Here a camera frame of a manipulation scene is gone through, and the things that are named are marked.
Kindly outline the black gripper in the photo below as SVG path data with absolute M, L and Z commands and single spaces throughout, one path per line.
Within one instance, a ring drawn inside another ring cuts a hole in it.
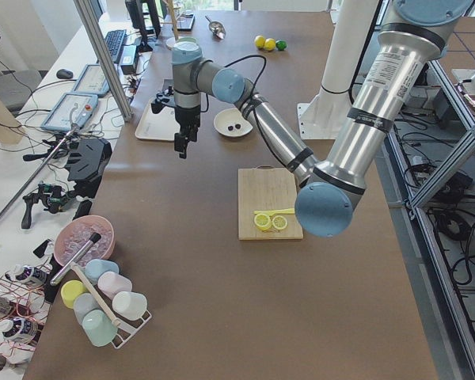
M 193 108 L 175 107 L 175 119 L 180 126 L 180 130 L 174 135 L 174 150 L 179 153 L 180 158 L 187 157 L 188 143 L 196 143 L 200 128 L 201 107 L 197 105 Z

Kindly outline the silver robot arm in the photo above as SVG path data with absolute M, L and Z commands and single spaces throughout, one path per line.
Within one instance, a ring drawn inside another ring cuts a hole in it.
M 378 34 L 380 49 L 326 159 L 281 119 L 247 78 L 203 57 L 191 38 L 172 49 L 174 149 L 187 154 L 200 127 L 201 97 L 232 104 L 260 132 L 276 159 L 298 179 L 295 215 L 310 234 L 332 237 L 351 223 L 366 190 L 365 175 L 424 65 L 447 48 L 467 1 L 395 1 Z

